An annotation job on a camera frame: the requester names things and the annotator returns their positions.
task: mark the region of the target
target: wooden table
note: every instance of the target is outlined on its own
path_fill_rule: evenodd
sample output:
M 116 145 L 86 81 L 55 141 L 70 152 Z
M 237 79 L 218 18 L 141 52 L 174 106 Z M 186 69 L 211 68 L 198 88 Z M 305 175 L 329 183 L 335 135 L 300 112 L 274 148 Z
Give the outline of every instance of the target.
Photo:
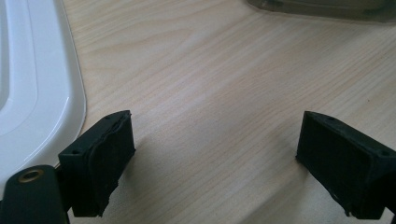
M 136 154 L 103 218 L 72 223 L 389 223 L 346 217 L 294 159 L 305 110 L 396 148 L 396 26 L 243 0 L 64 0 L 84 131 L 132 112 Z

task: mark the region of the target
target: wooden tabletop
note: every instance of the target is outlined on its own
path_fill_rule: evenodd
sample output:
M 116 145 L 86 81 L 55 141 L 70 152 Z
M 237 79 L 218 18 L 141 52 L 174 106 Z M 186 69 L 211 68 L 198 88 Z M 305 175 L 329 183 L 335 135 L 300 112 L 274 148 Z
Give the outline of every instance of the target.
M 396 148 L 396 25 L 244 0 L 64 0 L 84 130 L 132 112 L 136 154 L 102 218 L 72 223 L 389 223 L 346 217 L 296 162 L 305 110 Z

